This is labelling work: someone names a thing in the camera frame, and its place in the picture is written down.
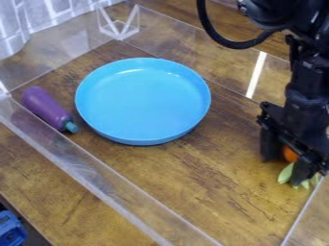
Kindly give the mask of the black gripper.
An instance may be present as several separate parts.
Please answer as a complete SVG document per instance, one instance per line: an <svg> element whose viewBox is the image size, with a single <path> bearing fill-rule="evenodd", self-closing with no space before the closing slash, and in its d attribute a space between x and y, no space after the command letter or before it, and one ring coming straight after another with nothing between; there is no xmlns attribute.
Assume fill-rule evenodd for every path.
<svg viewBox="0 0 329 246"><path fill-rule="evenodd" d="M319 172L329 173L329 96L307 96L298 90L286 92L284 106L260 103L260 153L264 161L282 158L287 144L299 155L291 184L300 186Z"/></svg>

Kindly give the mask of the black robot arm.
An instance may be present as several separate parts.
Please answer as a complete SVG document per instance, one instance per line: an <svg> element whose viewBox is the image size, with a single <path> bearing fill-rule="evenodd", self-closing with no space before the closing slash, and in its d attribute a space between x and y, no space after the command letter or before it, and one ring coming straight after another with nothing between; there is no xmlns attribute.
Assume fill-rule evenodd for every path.
<svg viewBox="0 0 329 246"><path fill-rule="evenodd" d="M292 79L286 102L260 104L261 156L298 154L290 182L298 186L329 172L329 0L240 0L241 9L267 31L290 31Z"/></svg>

